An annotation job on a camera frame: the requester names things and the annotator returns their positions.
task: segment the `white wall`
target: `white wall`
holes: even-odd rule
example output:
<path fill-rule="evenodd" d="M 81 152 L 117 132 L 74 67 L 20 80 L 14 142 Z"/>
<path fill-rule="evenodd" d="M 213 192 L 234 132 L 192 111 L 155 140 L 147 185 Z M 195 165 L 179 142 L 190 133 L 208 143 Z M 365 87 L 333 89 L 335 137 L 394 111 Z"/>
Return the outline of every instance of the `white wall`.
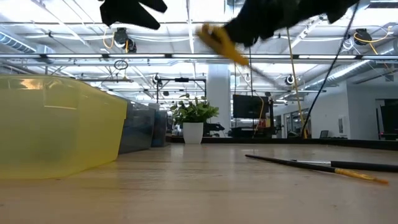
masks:
<path fill-rule="evenodd" d="M 376 100 L 398 99 L 398 87 L 348 85 L 351 139 L 378 140 Z"/>
<path fill-rule="evenodd" d="M 350 138 L 348 98 L 346 83 L 340 83 L 338 87 L 325 88 L 326 93 L 321 93 L 311 112 L 312 138 L 319 138 L 321 131 L 328 130 L 329 137 Z M 302 102 L 302 109 L 309 108 L 316 93 L 311 93 Z M 274 116 L 282 115 L 282 124 L 285 125 L 283 114 L 298 111 L 298 106 L 278 106 L 274 109 Z M 346 134 L 339 134 L 338 119 L 344 116 L 346 119 Z"/>

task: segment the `ceiling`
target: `ceiling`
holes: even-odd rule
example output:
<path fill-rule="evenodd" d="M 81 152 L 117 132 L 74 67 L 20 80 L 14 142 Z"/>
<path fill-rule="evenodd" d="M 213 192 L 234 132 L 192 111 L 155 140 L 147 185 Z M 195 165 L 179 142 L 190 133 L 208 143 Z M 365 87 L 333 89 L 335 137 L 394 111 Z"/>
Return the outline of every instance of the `ceiling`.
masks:
<path fill-rule="evenodd" d="M 40 8 L 34 4 L 35 0 L 0 0 L 0 28 L 7 30 L 21 38 L 26 44 L 42 44 L 50 47 L 58 54 L 123 54 L 124 49 L 113 45 L 110 49 L 104 45 L 110 46 L 112 43 L 112 33 L 118 27 L 126 27 L 129 37 L 137 45 L 137 54 L 213 54 L 213 52 L 204 46 L 193 35 L 194 30 L 200 27 L 204 22 L 212 22 L 222 25 L 229 21 L 239 12 L 239 8 L 231 9 L 225 6 L 224 0 L 188 0 L 190 3 L 189 16 L 191 23 L 188 23 L 187 0 L 164 0 L 168 6 L 165 14 L 155 12 L 146 7 L 146 9 L 161 23 L 159 30 L 150 30 L 138 26 L 127 24 L 115 24 L 110 28 L 101 22 L 99 7 L 101 2 L 95 0 L 44 0 L 45 8 Z M 373 39 L 380 39 L 374 43 L 375 48 L 384 45 L 386 42 L 396 38 L 398 35 L 398 19 L 396 14 L 398 9 L 366 9 L 357 13 L 353 22 L 352 30 L 366 28 Z M 336 54 L 342 35 L 345 33 L 346 26 L 350 19 L 350 14 L 334 24 L 327 21 L 318 21 L 318 17 L 302 21 L 295 27 L 290 28 L 290 34 L 293 42 L 294 54 Z M 355 45 L 355 49 L 347 43 L 349 50 L 343 54 L 373 54 L 369 45 Z M 259 41 L 250 49 L 242 49 L 246 54 L 288 54 L 288 41 L 286 30 L 277 30 L 275 37 L 266 41 Z M 0 44 L 0 53 L 16 54 L 20 53 L 10 47 Z M 8 62 L 16 65 L 25 66 L 29 70 L 37 73 L 44 73 L 45 67 L 42 63 L 34 60 L 28 61 L 18 59 L 8 59 Z M 132 100 L 150 102 L 153 101 L 147 93 L 140 92 L 140 89 L 151 89 L 153 86 L 152 78 L 154 74 L 164 78 L 205 78 L 208 72 L 208 64 L 216 63 L 209 60 L 195 60 L 186 58 L 185 60 L 171 59 L 129 59 L 129 68 L 120 71 L 118 78 L 126 76 L 133 82 L 109 82 L 115 71 L 110 76 L 109 71 L 114 71 L 112 66 L 114 60 L 56 60 L 55 65 L 49 66 L 49 73 L 56 75 L 68 75 L 84 79 L 107 79 L 100 82 L 89 82 L 93 86 L 104 89 L 133 89 L 132 91 L 120 91 L 119 93 Z M 80 66 L 71 66 L 73 63 L 80 63 Z M 309 63 L 296 62 L 295 71 L 300 79 L 300 83 L 308 83 L 319 75 L 324 74 L 328 68 L 328 63 Z M 255 62 L 254 66 L 268 74 L 277 82 L 283 84 L 284 78 L 292 73 L 292 66 L 289 61 L 262 63 L 261 60 Z M 230 64 L 230 71 L 235 75 L 235 67 Z M 247 90 L 248 85 L 240 74 L 246 77 L 249 73 L 246 69 L 238 68 L 236 75 L 239 76 L 237 89 Z M 273 86 L 265 82 L 256 75 L 252 78 L 254 89 L 270 89 Z M 164 89 L 197 89 L 192 93 L 202 95 L 201 89 L 195 83 L 175 83 L 170 82 Z M 169 98 L 176 98 L 179 95 L 171 93 Z"/>

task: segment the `white pot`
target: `white pot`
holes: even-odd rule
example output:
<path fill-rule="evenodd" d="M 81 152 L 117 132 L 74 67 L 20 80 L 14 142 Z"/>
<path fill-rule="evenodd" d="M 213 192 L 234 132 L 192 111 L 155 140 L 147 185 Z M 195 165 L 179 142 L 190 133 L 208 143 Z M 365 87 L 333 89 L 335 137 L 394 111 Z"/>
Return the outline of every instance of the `white pot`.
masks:
<path fill-rule="evenodd" d="M 203 137 L 203 123 L 183 123 L 182 132 L 186 144 L 200 144 Z"/>

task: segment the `table surface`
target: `table surface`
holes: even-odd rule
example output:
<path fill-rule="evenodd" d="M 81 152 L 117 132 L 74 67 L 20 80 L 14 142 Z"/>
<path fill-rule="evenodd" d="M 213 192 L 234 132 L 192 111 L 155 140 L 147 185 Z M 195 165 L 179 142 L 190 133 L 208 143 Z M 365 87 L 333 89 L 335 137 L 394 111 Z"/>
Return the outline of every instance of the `table surface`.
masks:
<path fill-rule="evenodd" d="M 398 174 L 365 172 L 385 186 L 245 154 L 398 164 L 374 149 L 172 144 L 70 177 L 0 180 L 0 223 L 397 223 Z"/>

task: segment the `white column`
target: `white column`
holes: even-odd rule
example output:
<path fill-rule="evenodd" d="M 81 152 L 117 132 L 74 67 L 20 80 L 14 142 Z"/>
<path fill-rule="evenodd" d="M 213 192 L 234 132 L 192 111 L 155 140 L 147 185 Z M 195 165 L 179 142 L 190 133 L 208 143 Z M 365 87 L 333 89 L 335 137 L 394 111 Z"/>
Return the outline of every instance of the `white column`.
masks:
<path fill-rule="evenodd" d="M 220 123 L 225 128 L 223 132 L 227 133 L 231 128 L 231 74 L 228 65 L 209 65 L 207 99 L 211 106 L 217 106 L 220 109 L 218 117 L 212 118 L 210 122 Z"/>

